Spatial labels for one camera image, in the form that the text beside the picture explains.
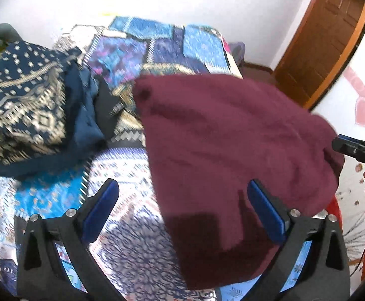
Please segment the maroon button shirt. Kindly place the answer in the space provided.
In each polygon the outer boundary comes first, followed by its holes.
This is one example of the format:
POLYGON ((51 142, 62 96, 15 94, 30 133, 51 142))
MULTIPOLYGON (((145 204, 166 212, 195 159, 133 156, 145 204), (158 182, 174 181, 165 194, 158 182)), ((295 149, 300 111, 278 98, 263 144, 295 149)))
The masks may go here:
POLYGON ((133 88, 157 204, 189 289, 255 278, 278 246, 250 180, 313 216, 338 188, 336 132, 277 88, 230 75, 143 76, 133 88))

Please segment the dark blue folded clothes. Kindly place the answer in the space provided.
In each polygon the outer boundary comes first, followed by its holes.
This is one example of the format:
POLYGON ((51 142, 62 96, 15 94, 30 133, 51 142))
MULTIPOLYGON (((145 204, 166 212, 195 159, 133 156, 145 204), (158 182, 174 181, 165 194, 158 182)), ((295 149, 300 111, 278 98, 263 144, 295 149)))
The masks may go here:
POLYGON ((36 173, 60 171, 88 159, 105 144, 105 135, 96 123, 94 102, 96 81, 88 69, 72 64, 65 74, 66 140, 52 155, 0 165, 1 177, 24 177, 36 173))

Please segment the blue patchwork bedspread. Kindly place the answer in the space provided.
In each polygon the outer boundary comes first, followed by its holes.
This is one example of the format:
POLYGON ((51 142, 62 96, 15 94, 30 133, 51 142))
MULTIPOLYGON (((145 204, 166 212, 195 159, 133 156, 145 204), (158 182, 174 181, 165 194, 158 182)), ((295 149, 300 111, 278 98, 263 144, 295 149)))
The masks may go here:
MULTIPOLYGON (((238 67, 223 36, 212 27, 171 25, 141 18, 116 17, 108 27, 76 25, 62 34, 54 49, 80 48, 84 66, 103 41, 123 34, 142 39, 148 55, 134 73, 222 72, 237 76, 238 67)), ((17 181, 0 177, 0 278, 16 293, 17 258, 26 221, 39 212, 58 217, 94 195, 108 178, 120 195, 99 238, 89 249, 127 300, 242 300, 255 281, 189 290, 159 212, 146 155, 145 136, 130 113, 110 128, 110 143, 92 160, 58 175, 17 181)))

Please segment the white sliding wardrobe door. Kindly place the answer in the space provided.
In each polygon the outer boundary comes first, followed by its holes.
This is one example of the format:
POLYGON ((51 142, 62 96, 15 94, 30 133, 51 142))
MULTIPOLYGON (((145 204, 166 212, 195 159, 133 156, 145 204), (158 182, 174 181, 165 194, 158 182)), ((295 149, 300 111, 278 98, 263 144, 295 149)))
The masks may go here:
POLYGON ((344 72, 312 112, 338 134, 365 141, 365 33, 344 72))

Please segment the navy patterned folded garment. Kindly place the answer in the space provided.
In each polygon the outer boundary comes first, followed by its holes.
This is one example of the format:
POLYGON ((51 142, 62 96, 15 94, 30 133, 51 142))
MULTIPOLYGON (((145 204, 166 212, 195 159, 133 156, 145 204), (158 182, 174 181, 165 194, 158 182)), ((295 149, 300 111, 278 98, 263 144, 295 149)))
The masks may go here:
POLYGON ((66 140, 66 71, 77 47, 58 51, 26 41, 0 55, 0 164, 52 155, 66 140))

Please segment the brown wooden door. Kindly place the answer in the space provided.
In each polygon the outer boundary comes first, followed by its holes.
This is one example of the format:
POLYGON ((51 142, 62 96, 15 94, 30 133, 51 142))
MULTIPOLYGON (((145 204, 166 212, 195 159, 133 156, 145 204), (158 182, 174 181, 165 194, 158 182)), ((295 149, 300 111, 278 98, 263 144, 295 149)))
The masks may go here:
POLYGON ((365 0, 311 0, 273 72, 277 88, 312 109, 338 79, 365 33, 365 0))

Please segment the grey purple backpack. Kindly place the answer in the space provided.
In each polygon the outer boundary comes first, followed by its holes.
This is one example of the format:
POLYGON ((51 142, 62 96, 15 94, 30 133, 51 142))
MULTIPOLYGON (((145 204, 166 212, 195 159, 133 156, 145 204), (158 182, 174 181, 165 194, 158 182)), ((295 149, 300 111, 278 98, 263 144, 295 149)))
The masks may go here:
POLYGON ((231 42, 228 44, 230 53, 238 67, 242 66, 245 62, 246 46, 243 42, 231 42))

